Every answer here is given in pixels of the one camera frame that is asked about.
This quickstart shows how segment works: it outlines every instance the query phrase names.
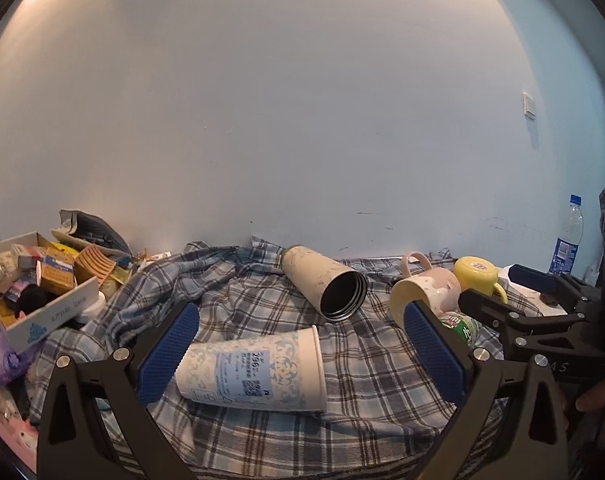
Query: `plaid cloth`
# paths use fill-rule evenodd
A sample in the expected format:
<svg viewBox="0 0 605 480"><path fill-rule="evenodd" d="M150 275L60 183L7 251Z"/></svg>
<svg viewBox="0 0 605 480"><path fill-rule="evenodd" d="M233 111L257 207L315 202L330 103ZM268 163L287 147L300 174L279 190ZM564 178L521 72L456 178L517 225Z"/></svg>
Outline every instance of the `plaid cloth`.
<svg viewBox="0 0 605 480"><path fill-rule="evenodd" d="M199 306L196 341L220 341L318 326L327 383L327 412L294 414L234 410L180 396L171 380L148 410L169 443L198 478L404 478L444 428L455 407L439 396L403 330L387 314L391 287L400 278L398 258L349 260L367 277L363 306L348 320L325 323L279 269L282 248L255 239L252 246L211 248L189 244L185 253L138 272L82 331L62 329L47 339L33 364L37 424L56 359L101 360L157 325L181 300ZM452 267L448 251L431 257ZM539 315L509 287L513 306ZM496 334L478 342L500 357ZM490 443L501 404L464 468L473 470ZM140 472L114 415L105 425L122 462Z"/></svg>

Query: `beige tumbler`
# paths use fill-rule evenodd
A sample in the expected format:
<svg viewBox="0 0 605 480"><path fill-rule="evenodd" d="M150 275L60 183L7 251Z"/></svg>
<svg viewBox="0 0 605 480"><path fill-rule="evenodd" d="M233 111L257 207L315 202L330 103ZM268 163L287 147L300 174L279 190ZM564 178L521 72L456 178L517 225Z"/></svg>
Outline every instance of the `beige tumbler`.
<svg viewBox="0 0 605 480"><path fill-rule="evenodd" d="M347 319L367 294L364 275L302 245L284 252L282 270L328 321Z"/></svg>
<svg viewBox="0 0 605 480"><path fill-rule="evenodd" d="M193 343L175 378L183 397L204 404L268 412L327 409L315 326L264 337Z"/></svg>

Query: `white box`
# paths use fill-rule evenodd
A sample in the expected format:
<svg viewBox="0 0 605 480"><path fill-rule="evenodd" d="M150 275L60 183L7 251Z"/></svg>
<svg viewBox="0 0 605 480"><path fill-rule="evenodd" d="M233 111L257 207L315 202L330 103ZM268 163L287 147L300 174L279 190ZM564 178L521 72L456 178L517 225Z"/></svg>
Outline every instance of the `white box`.
<svg viewBox="0 0 605 480"><path fill-rule="evenodd" d="M12 244L38 245L53 247L52 243L40 233L33 232L8 238L0 242L0 253L9 251ZM53 330L77 316L81 311L98 300L98 280L91 278L44 307L17 319L5 329L10 345L17 353L46 338Z"/></svg>

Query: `pink mug handle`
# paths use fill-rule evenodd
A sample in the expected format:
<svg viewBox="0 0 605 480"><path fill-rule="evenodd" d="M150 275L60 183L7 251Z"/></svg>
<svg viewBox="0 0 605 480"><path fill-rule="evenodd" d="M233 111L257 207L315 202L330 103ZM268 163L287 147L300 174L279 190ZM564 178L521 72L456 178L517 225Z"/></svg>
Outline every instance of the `pink mug handle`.
<svg viewBox="0 0 605 480"><path fill-rule="evenodd" d="M431 262L427 259L425 254L419 253L418 251L413 251L412 253L407 253L404 256L401 256L401 274L403 278L409 278L411 276L411 270L409 269L409 259L411 257L416 258L420 265L422 265L423 270L431 269Z"/></svg>

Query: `clear plastic bottle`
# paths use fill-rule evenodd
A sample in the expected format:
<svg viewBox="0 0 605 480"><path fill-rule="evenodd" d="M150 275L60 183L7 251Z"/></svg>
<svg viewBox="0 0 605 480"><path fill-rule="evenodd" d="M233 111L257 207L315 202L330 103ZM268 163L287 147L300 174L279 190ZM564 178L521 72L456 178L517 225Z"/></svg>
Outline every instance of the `clear plastic bottle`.
<svg viewBox="0 0 605 480"><path fill-rule="evenodd" d="M572 195L569 199L569 211L567 212L564 229L561 236L556 240L556 248L549 266L549 272L552 274L569 274L574 266L583 233L580 202L581 199L578 195Z"/></svg>

